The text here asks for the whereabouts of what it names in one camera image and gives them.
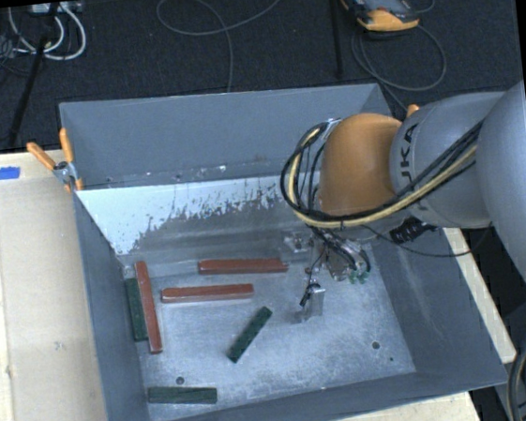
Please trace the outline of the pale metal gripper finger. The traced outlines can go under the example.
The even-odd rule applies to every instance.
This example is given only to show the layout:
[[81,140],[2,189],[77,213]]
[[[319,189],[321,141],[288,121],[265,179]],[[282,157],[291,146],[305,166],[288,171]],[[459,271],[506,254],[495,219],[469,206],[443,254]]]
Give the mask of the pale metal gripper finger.
[[292,254],[307,253],[313,248],[310,233],[289,232],[283,236],[283,243]]
[[298,322],[306,322],[323,315],[325,292],[326,289],[320,283],[310,282],[300,299],[300,310],[295,313]]

